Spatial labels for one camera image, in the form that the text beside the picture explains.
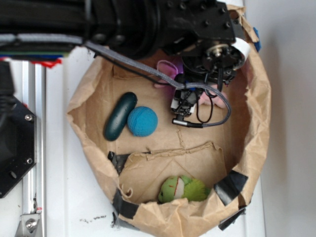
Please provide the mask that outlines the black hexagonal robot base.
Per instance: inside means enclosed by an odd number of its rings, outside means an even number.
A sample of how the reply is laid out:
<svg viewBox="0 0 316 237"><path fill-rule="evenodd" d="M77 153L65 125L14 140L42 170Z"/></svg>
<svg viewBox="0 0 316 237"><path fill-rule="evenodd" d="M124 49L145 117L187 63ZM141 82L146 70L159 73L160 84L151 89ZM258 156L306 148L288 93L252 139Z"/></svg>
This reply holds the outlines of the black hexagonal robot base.
<svg viewBox="0 0 316 237"><path fill-rule="evenodd" d="M8 62L0 63L0 197L35 165L35 115L14 95Z"/></svg>

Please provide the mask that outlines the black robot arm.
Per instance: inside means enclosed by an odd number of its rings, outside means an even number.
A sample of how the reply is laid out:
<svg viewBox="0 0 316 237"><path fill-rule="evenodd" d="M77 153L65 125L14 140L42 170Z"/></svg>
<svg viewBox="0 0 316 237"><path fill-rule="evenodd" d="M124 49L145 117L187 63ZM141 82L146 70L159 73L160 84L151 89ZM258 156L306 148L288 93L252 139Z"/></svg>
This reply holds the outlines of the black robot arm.
<svg viewBox="0 0 316 237"><path fill-rule="evenodd" d="M88 42L133 60L162 50L195 80L229 83L248 56L240 23L218 0L3 0L1 56L53 60Z"/></svg>

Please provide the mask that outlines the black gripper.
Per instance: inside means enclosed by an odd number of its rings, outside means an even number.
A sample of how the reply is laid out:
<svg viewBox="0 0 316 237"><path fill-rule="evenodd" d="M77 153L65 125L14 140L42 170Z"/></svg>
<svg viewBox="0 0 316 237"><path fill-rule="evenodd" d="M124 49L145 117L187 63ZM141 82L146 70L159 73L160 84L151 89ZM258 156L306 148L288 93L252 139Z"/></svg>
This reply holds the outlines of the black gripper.
<svg viewBox="0 0 316 237"><path fill-rule="evenodd" d="M162 50L180 56L185 75L229 84L246 62L250 45L241 23L217 0L160 1Z"/></svg>

